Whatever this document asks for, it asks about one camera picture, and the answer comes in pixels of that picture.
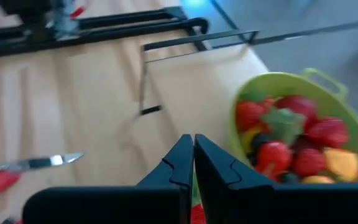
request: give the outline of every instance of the gray floor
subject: gray floor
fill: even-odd
[[[240,29],[268,37],[358,21],[358,0],[217,0]],[[208,0],[183,0],[191,17],[206,17],[210,32],[231,29]],[[212,41],[218,46],[237,37]],[[358,29],[255,47],[271,71],[298,73],[318,68],[348,86],[348,102],[358,112]]]

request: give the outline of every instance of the strawberry leaf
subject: strawberry leaf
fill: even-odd
[[[278,110],[271,107],[269,113],[262,116],[262,120],[267,124],[273,138],[291,146],[298,135],[303,133],[305,116],[286,108]]]

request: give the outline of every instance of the red strawberry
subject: red strawberry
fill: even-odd
[[[319,120],[306,130],[306,135],[319,144],[331,147],[341,147],[349,140],[346,124],[335,117]]]
[[[0,193],[6,191],[20,179],[21,173],[0,170]]]
[[[292,165],[294,173],[300,177],[318,175],[318,172],[326,168],[326,158],[317,149],[301,150]]]
[[[294,113],[305,116],[303,127],[307,127],[316,118],[316,106],[314,102],[304,96],[288,95],[279,99],[275,106],[279,109],[288,108]]]
[[[317,149],[322,150],[323,146],[317,144],[317,142],[312,141],[310,138],[305,136],[304,134],[298,136],[294,144],[292,144],[291,149],[293,152],[300,152],[304,149]]]
[[[271,96],[266,97],[260,102],[260,104],[266,109],[266,113],[268,113],[270,108],[274,105],[274,99]]]
[[[278,179],[277,179],[277,174],[273,173],[273,168],[274,164],[271,164],[270,166],[267,167],[262,167],[259,164],[257,164],[254,169],[258,172],[260,172],[261,174],[263,174],[264,176],[266,176],[267,178],[269,178],[270,180],[279,183]]]
[[[237,129],[247,131],[260,123],[260,115],[265,113],[265,108],[255,102],[242,101],[238,102],[236,107],[236,124]]]
[[[271,141],[263,144],[258,153],[258,165],[260,169],[265,170],[273,166],[270,173],[286,170],[291,164],[291,159],[291,150],[280,141]]]
[[[202,204],[191,208],[191,224],[206,224],[204,208]]]

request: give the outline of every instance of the green plastic basket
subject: green plastic basket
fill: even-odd
[[[327,88],[311,81],[310,77],[313,75],[331,82],[337,87],[337,93],[332,93]],[[319,117],[336,116],[348,125],[351,139],[343,148],[358,154],[358,115],[346,104],[348,96],[346,86],[316,69],[307,68],[301,75],[282,72],[270,72],[259,75],[249,80],[239,89],[231,109],[228,141],[230,153],[240,161],[248,166],[250,165],[246,157],[246,153],[250,149],[243,149],[240,144],[235,123],[235,108],[239,95],[254,89],[268,93],[274,98],[285,95],[302,95],[313,100],[316,103]]]

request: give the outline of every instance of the metal frame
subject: metal frame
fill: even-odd
[[[181,44],[192,44],[195,42],[202,42],[205,40],[212,40],[212,39],[219,39],[224,37],[230,37],[234,35],[241,35],[244,38],[243,44],[251,44],[253,43],[254,39],[256,38],[256,35],[259,33],[257,30],[230,30],[225,32],[218,32],[215,34],[204,34],[204,35],[197,35],[197,36],[191,36],[191,37],[185,37],[175,40],[166,40],[162,42],[155,42],[151,44],[145,44],[142,46],[141,51],[141,59],[142,59],[142,74],[140,76],[140,87],[139,87],[139,114],[146,115],[149,113],[153,113],[156,111],[159,111],[162,109],[161,105],[153,106],[151,108],[144,108],[144,100],[145,100],[145,78],[147,74],[147,61],[146,61],[146,51],[148,50],[155,50],[155,49],[161,49],[164,47],[171,47]],[[250,37],[247,39],[244,34],[250,34]]]
[[[131,25],[109,29],[109,26],[130,24],[134,22],[157,21],[171,19],[166,22]],[[202,34],[207,33],[209,24],[206,19],[187,19],[181,7],[167,7],[155,11],[135,12],[114,16],[79,19],[80,36],[68,40],[49,40],[30,42],[25,39],[24,26],[0,29],[0,56],[35,52],[38,50],[57,49],[80,44],[88,44],[105,40],[114,40],[138,35],[155,34],[183,29],[189,35],[195,35],[193,27],[200,27]],[[206,50],[201,42],[195,42],[198,50]]]
[[[231,30],[231,31],[219,32],[219,33],[215,33],[215,34],[191,36],[191,37],[185,37],[182,39],[167,40],[167,41],[143,45],[142,53],[141,53],[142,75],[140,77],[139,114],[142,116],[142,115],[153,113],[153,112],[156,112],[156,111],[159,111],[162,109],[161,105],[153,106],[153,107],[147,108],[147,109],[144,108],[145,76],[147,74],[145,52],[148,50],[160,49],[160,48],[164,48],[164,47],[171,47],[171,46],[181,45],[181,44],[190,44],[190,43],[194,43],[194,42],[201,42],[204,40],[230,37],[230,36],[234,36],[234,35],[238,35],[239,37],[241,37],[241,39],[244,39],[244,41],[225,45],[223,47],[239,45],[239,44],[260,45],[260,44],[267,44],[267,43],[272,43],[272,42],[277,42],[277,41],[282,41],[282,40],[295,39],[295,38],[299,38],[299,37],[306,37],[306,36],[315,35],[315,34],[339,32],[339,31],[352,30],[352,29],[358,29],[358,22],[352,22],[352,23],[342,24],[342,25],[338,25],[338,26],[323,27],[323,28],[319,28],[319,29],[312,29],[312,30],[306,30],[306,31],[301,31],[301,32],[294,32],[294,33],[290,33],[290,34],[276,35],[273,37],[265,37],[265,38],[259,38],[259,39],[256,39],[256,35],[260,32],[257,30],[251,30],[251,31],[249,31],[249,30]],[[251,34],[251,36],[249,38],[246,38],[244,36],[244,34]]]

